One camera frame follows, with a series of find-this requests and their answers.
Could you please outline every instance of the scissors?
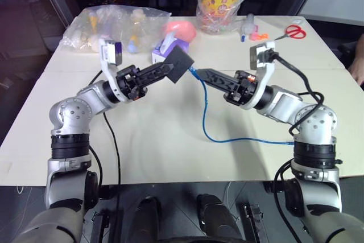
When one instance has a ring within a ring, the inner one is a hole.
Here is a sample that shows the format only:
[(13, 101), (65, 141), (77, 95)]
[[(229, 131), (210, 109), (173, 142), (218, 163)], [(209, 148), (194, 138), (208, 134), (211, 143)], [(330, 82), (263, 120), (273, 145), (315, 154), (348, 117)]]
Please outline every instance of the scissors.
[(306, 37), (306, 32), (298, 25), (289, 25), (284, 35), (274, 39), (274, 40), (280, 40), (286, 37), (294, 38), (294, 39), (303, 39)]

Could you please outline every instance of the pink object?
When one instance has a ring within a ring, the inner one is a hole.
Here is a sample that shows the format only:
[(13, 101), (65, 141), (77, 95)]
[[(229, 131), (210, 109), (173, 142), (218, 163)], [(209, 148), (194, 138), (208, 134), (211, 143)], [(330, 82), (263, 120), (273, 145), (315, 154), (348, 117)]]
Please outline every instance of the pink object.
[(181, 39), (190, 43), (196, 36), (196, 29), (189, 21), (173, 21), (166, 24), (164, 36), (175, 31), (175, 38)]
[(257, 32), (253, 32), (251, 35), (249, 35), (249, 39), (251, 41), (267, 40), (267, 39), (269, 39), (269, 35), (268, 34), (258, 34)]

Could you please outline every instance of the person's hand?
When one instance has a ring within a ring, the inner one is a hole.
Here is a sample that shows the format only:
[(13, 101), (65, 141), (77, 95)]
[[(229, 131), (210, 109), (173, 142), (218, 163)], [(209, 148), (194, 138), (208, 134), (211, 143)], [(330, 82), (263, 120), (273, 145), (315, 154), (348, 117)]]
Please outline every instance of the person's hand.
[(358, 85), (364, 84), (364, 57), (355, 58), (348, 71)]

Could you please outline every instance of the clear plastic bag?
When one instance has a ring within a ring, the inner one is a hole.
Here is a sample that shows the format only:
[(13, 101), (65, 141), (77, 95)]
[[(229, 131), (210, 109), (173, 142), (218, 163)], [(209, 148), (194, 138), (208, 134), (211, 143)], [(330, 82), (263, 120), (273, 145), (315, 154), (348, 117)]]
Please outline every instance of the clear plastic bag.
[(121, 41), (123, 51), (148, 52), (162, 40), (170, 13), (122, 5), (88, 7), (66, 29), (60, 45), (80, 52), (98, 52), (99, 39)]
[(198, 27), (208, 34), (234, 31), (240, 4), (244, 0), (197, 0), (196, 19)]

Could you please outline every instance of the table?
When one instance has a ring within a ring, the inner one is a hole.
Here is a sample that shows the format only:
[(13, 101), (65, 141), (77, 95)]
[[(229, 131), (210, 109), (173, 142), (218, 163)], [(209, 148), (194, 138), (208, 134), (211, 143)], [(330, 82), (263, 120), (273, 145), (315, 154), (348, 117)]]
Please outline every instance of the table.
[[(256, 22), (261, 32), (275, 38), (295, 18), (256, 17)], [(182, 19), (195, 21), (193, 17), (172, 18)], [(337, 158), (344, 161), (340, 175), (362, 175), (364, 93), (311, 26), (301, 19), (307, 37), (280, 40), (276, 50), (307, 75), (312, 88), (322, 92), (325, 104), (335, 110)], [(236, 69), (249, 70), (248, 49), (253, 44), (241, 43), (237, 32), (221, 36), (198, 32), (190, 55), (196, 68), (214, 68), (233, 75)], [(149, 58), (148, 54), (125, 54), (122, 66), (135, 64), (144, 68), (150, 65)], [(47, 159), (51, 155), (49, 109), (55, 102), (74, 96), (99, 70), (96, 53), (56, 50), (0, 147), (0, 185), (46, 184)], [(300, 78), (279, 64), (270, 84), (294, 92), (305, 90)], [(208, 92), (206, 126), (216, 139), (292, 140), (289, 125), (228, 104), (216, 89), (209, 88)], [(164, 79), (150, 86), (145, 98), (108, 111), (121, 152), (122, 183), (272, 180), (279, 166), (292, 157), (292, 146), (210, 142), (201, 128), (203, 106), (200, 83), (186, 73), (177, 84)], [(116, 184), (113, 141), (102, 116), (93, 118), (90, 129), (91, 145), (104, 169), (104, 184)], [(98, 172), (95, 160), (91, 170)]]

